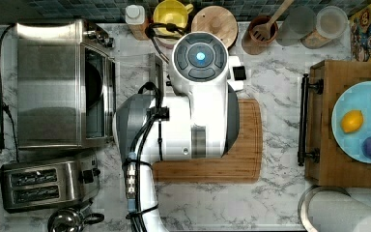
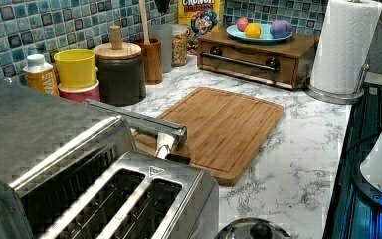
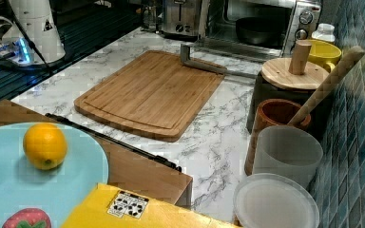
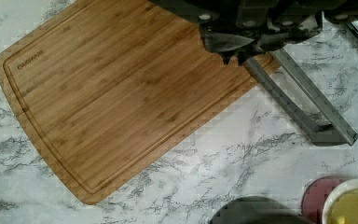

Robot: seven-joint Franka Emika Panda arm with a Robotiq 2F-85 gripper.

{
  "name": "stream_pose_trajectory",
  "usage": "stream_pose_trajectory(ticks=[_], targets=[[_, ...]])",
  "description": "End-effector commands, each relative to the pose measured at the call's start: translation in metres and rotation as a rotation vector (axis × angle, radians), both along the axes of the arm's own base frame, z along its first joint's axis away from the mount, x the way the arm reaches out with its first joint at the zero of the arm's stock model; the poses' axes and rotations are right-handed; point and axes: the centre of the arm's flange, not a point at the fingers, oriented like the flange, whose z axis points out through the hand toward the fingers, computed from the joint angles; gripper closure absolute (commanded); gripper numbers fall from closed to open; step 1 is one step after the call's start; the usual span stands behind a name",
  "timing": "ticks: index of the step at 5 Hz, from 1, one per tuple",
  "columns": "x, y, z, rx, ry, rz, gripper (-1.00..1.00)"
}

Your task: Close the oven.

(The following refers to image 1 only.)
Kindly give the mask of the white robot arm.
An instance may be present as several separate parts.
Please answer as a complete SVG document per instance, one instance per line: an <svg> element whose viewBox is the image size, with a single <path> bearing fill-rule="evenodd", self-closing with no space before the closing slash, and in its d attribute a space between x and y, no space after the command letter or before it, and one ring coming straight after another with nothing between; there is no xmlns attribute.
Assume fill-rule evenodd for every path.
<svg viewBox="0 0 371 232"><path fill-rule="evenodd" d="M172 96L146 82L113 116L132 232L168 232L158 211L154 163L220 158L239 134L238 98L228 83L229 53L217 36L192 32L181 37L168 75Z"/></svg>

